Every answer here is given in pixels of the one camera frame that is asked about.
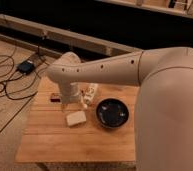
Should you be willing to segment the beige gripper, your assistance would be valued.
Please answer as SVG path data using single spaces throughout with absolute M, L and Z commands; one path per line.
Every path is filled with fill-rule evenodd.
M 80 100 L 80 104 L 84 110 L 88 108 L 88 105 L 81 99 L 81 93 L 79 89 L 79 85 L 77 83 L 59 83 L 60 90 L 60 98 L 61 102 L 61 111 L 65 111 L 67 105 L 71 103 L 78 103 Z

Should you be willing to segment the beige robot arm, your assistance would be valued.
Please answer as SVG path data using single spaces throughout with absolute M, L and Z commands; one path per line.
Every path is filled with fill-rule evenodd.
M 65 104 L 78 99 L 79 82 L 137 86 L 137 171 L 193 171 L 193 48 L 143 50 L 85 63 L 67 52 L 47 74 Z

